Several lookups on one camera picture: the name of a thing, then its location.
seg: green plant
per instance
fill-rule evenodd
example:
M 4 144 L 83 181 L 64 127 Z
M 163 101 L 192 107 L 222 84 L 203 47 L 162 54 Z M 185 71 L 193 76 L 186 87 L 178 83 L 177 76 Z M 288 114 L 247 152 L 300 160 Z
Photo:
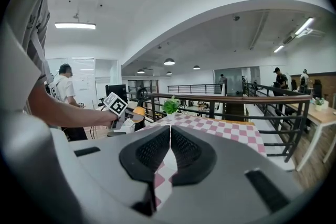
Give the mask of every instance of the green plant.
M 316 105 L 323 105 L 324 104 L 324 98 L 316 98 L 316 101 L 315 101 L 315 104 Z
M 173 114 L 178 110 L 179 107 L 179 100 L 175 99 L 175 96 L 172 96 L 170 99 L 164 102 L 162 109 L 167 114 Z

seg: gray plastic surface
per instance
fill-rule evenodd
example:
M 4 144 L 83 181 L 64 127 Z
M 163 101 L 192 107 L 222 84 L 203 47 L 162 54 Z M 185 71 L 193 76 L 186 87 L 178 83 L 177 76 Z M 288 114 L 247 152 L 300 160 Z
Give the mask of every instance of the gray plastic surface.
M 252 148 L 226 138 L 186 127 L 182 129 L 209 143 L 217 154 L 213 171 L 197 185 L 174 187 L 153 216 L 169 223 L 247 223 L 268 216 L 244 172 L 259 168 L 289 199 L 301 194 L 292 177 Z
M 4 115 L 3 120 L 1 149 L 7 165 L 37 205 L 57 222 L 161 223 L 124 206 L 101 187 L 62 131 L 23 113 Z
M 146 184 L 131 180 L 119 163 L 122 148 L 162 127 L 133 134 L 69 143 L 64 133 L 22 113 L 5 116 L 2 153 L 32 199 L 60 223 L 247 223 L 270 215 L 244 175 L 259 168 L 289 199 L 301 189 L 289 174 L 248 146 L 183 129 L 217 154 L 213 171 L 196 185 L 174 187 L 152 218 L 129 207 Z M 101 151 L 76 157 L 74 150 Z

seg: computer monitor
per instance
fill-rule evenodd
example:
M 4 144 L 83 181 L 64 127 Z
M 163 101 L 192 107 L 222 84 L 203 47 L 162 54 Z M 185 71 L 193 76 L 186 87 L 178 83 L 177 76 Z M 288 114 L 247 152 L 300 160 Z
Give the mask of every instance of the computer monitor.
M 117 96 L 119 96 L 123 101 L 127 102 L 127 94 L 126 94 L 126 85 L 106 85 L 106 97 L 110 95 L 111 92 L 115 93 Z

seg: backpack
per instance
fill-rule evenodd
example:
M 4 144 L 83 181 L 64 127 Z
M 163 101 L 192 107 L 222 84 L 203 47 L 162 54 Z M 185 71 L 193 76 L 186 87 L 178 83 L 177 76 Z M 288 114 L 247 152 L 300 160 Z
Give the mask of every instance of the backpack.
M 302 77 L 301 82 L 300 82 L 300 86 L 305 86 L 306 85 L 306 79 L 304 77 Z
M 61 80 L 62 79 L 56 80 L 56 82 L 53 81 L 52 83 L 49 84 L 49 88 L 50 88 L 50 95 L 52 97 L 56 98 L 58 101 L 63 102 L 63 100 L 61 98 L 61 94 L 59 93 L 59 90 L 58 90 L 58 87 L 57 87 L 58 83 L 60 83 Z

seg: table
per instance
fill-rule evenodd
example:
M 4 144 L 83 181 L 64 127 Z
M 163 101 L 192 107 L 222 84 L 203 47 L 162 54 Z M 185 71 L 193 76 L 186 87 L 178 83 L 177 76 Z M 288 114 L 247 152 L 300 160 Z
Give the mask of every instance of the table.
M 289 104 L 291 108 L 297 110 L 299 107 L 299 104 Z M 322 129 L 326 126 L 336 124 L 336 115 L 333 113 L 336 111 L 332 108 L 323 109 L 322 111 L 315 110 L 315 104 L 309 104 L 309 110 L 308 110 L 308 120 L 312 121 L 314 124 L 317 125 L 317 128 L 315 130 L 313 139 L 307 149 L 307 152 L 305 153 L 304 157 L 302 158 L 301 162 L 299 163 L 298 167 L 296 168 L 297 171 L 301 171 L 309 157 L 311 156 L 314 148 L 317 145 L 318 140 L 321 137 Z
M 255 151 L 266 157 L 266 150 L 259 131 L 251 122 L 220 121 L 208 118 L 198 118 L 186 114 L 176 114 L 175 120 L 170 121 L 167 117 L 146 126 L 149 129 L 159 125 L 178 125 L 201 130 L 208 134 L 232 139 L 247 144 Z M 176 159 L 169 149 L 160 167 L 155 172 L 154 189 L 156 206 L 160 210 L 163 203 L 172 193 L 172 176 L 177 173 Z

